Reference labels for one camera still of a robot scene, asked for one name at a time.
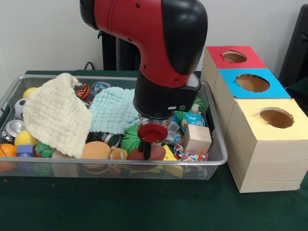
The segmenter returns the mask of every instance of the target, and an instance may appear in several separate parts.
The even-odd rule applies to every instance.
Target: yellow ball
[[[37,139],[31,136],[31,134],[27,130],[24,130],[16,136],[14,145],[15,147],[17,147],[18,145],[33,145],[34,146],[37,144],[37,142],[38,142]]]
[[[26,90],[26,91],[24,92],[24,94],[23,94],[23,98],[27,98],[28,95],[29,95],[31,92],[33,92],[35,89],[37,89],[37,88],[29,88],[28,90]]]

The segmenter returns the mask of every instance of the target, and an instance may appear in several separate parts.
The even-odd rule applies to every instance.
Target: blue box lid
[[[237,99],[291,98],[268,69],[219,69],[219,72]]]
[[[33,153],[33,145],[18,145],[17,153]]]

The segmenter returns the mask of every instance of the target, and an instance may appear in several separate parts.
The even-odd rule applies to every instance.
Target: light blue washcloth
[[[139,115],[133,105],[134,92],[112,87],[96,95],[89,109],[92,114],[90,132],[124,134],[137,123]]]

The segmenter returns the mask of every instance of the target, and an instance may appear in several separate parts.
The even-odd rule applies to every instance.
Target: round hole
[[[243,74],[236,77],[235,80],[238,85],[247,91],[264,92],[270,88],[269,82],[256,75]]]
[[[269,125],[276,128],[288,128],[293,125],[293,117],[279,108],[265,108],[260,112],[262,117]]]
[[[227,51],[222,54],[223,58],[231,63],[240,64],[247,61],[247,57],[237,51]]]

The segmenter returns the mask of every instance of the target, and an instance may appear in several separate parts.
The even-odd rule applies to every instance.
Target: metal wire basket
[[[14,80],[0,101],[2,111],[0,132],[5,124],[14,119],[13,106],[30,87],[40,87],[56,76],[25,75]],[[90,86],[98,81],[113,87],[133,89],[136,78],[132,77],[77,77]],[[139,179],[187,179],[209,180],[218,166],[228,160],[211,90],[202,83],[198,97],[205,103],[206,120],[212,136],[209,160],[186,161],[129,161],[0,157],[0,176],[20,177],[74,177],[74,178],[139,178]]]

